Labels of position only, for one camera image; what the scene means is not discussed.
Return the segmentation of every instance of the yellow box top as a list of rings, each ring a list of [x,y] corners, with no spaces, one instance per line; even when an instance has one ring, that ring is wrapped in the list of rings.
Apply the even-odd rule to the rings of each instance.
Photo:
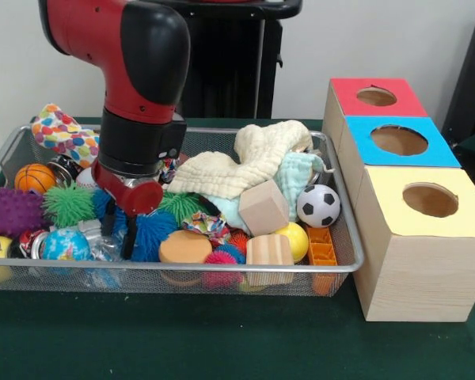
[[[475,238],[475,185],[464,170],[366,169],[393,234]]]

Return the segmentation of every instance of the basket rim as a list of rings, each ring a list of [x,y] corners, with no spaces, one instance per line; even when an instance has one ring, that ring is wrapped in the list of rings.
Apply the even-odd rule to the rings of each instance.
[[[100,125],[82,124],[83,127],[100,129]],[[0,149],[0,168],[6,155],[10,152],[14,143],[23,133],[31,130],[30,124],[25,124],[14,129]],[[211,133],[219,135],[235,135],[238,129],[233,128],[205,128],[188,127],[188,133]],[[319,139],[327,148],[329,164],[335,169],[333,176],[336,190],[340,197],[341,212],[348,228],[348,234],[354,253],[354,262],[348,265],[321,266],[321,265],[236,265],[236,264],[167,264],[167,263],[143,263],[131,261],[64,261],[64,260],[28,260],[28,259],[0,259],[0,266],[11,267],[48,267],[48,268],[87,268],[87,269],[129,269],[129,270],[156,270],[156,271],[193,271],[193,272],[281,272],[281,273],[351,273],[357,271],[364,262],[364,252],[356,225],[352,206],[348,198],[347,189],[341,175],[340,165],[331,139],[321,131],[310,131],[312,138]]]

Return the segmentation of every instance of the green spiky ball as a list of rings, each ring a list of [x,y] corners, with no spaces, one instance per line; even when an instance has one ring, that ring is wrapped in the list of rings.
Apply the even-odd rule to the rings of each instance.
[[[164,193],[164,198],[161,200],[158,209],[173,214],[178,226],[181,226],[186,218],[191,218],[197,211],[207,213],[206,207],[199,201],[199,196],[188,193]]]
[[[53,187],[44,193],[44,214],[56,227],[65,228],[80,221],[95,219],[92,192],[72,183],[66,188]]]

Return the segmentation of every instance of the soccer ball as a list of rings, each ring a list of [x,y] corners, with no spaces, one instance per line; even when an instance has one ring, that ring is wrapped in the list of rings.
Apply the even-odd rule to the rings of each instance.
[[[312,184],[298,197],[298,217],[310,227],[332,225],[340,214],[340,197],[330,187]]]

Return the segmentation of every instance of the red box top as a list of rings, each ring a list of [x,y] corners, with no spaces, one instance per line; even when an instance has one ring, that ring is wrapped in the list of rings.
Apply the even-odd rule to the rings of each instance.
[[[428,114],[401,78],[332,78],[346,116],[422,116]]]

